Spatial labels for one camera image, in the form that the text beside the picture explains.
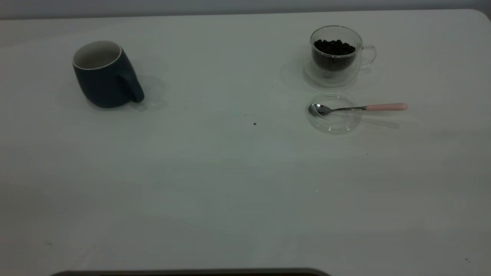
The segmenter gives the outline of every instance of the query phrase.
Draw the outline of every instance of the white tabletop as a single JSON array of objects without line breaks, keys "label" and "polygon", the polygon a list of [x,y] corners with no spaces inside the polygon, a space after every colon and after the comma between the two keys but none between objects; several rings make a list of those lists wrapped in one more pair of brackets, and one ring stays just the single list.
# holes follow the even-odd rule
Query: white tabletop
[{"label": "white tabletop", "polygon": [[[314,129],[310,34],[377,47],[348,89],[407,102]],[[0,22],[0,275],[310,267],[491,274],[491,23],[473,10]],[[143,105],[90,105],[71,56],[124,48]]]}]

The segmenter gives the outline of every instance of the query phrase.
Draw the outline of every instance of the white wall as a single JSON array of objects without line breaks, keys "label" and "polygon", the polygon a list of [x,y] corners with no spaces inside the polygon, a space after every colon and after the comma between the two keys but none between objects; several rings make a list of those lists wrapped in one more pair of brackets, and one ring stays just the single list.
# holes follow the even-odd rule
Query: white wall
[{"label": "white wall", "polygon": [[490,0],[0,0],[0,19],[472,8]]}]

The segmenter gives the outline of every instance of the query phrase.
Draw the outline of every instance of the coffee beans in cup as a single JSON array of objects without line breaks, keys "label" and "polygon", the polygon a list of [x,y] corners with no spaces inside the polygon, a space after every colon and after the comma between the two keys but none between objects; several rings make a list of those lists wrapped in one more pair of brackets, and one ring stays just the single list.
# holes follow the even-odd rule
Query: coffee beans in cup
[{"label": "coffee beans in cup", "polygon": [[[349,55],[356,51],[356,48],[348,43],[343,43],[341,40],[317,40],[314,42],[314,47],[320,52],[328,55]],[[355,60],[355,55],[348,57],[333,57],[323,55],[315,50],[312,50],[312,58],[317,66],[328,71],[341,71],[348,68]]]}]

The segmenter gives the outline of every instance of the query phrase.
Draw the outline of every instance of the spoon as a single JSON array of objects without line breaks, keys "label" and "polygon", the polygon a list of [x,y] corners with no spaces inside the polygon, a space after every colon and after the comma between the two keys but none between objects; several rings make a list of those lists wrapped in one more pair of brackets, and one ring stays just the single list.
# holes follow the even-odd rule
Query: spoon
[{"label": "spoon", "polygon": [[404,103],[397,104],[383,104],[383,105],[369,105],[364,107],[354,107],[354,108],[340,108],[340,109],[330,109],[327,106],[320,104],[312,104],[312,107],[317,111],[322,118],[334,111],[346,111],[346,110],[366,110],[366,111],[400,111],[408,109],[408,105]]}]

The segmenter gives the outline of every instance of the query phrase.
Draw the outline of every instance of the glass cup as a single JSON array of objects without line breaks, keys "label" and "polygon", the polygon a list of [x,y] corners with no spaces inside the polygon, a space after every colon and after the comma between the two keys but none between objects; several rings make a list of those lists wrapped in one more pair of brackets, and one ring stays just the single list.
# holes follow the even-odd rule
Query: glass cup
[{"label": "glass cup", "polygon": [[[347,55],[330,55],[315,47],[317,40],[341,40],[355,47],[355,51]],[[367,59],[362,59],[362,50],[371,51]],[[375,60],[377,51],[373,45],[363,45],[361,36],[354,30],[337,25],[317,29],[310,36],[310,47],[304,66],[307,75],[318,84],[328,87],[341,86],[351,81],[360,68],[370,65]]]}]

